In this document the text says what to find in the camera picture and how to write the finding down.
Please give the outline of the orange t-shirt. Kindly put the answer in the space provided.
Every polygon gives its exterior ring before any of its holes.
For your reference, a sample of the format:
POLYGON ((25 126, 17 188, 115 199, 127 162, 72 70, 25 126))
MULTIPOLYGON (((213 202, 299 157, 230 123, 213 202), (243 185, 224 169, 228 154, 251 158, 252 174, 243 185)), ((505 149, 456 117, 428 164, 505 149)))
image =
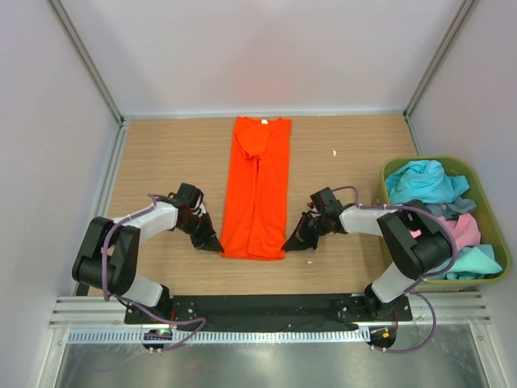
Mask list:
POLYGON ((281 260, 285 252, 292 121, 239 116, 233 127, 221 256, 281 260))

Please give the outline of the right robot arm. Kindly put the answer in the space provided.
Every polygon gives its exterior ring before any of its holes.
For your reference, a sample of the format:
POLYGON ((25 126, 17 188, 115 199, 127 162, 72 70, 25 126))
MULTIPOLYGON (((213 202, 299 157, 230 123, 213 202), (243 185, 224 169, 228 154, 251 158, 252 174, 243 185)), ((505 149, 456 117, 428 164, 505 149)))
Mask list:
POLYGON ((367 316, 381 320, 390 316, 395 303, 424 278, 438 274, 437 267, 452 264, 457 247, 452 233, 422 202, 405 205, 348 205, 332 188, 310 196, 309 210, 303 212, 282 250, 315 250, 319 238, 328 234, 368 234, 381 237, 392 263, 364 290, 367 316))

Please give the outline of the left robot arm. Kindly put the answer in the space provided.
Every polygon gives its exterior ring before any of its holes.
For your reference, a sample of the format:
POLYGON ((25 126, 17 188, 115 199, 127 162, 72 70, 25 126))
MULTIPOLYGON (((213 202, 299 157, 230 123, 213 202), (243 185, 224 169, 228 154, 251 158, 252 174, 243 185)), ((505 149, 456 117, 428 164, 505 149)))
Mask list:
POLYGON ((196 250, 224 251, 196 186, 181 183, 177 192, 150 195, 151 205, 124 217, 92 219, 72 267, 80 285, 99 289, 105 300, 118 297, 153 323, 171 315, 168 288, 137 273, 140 245, 165 231, 180 230, 196 250))

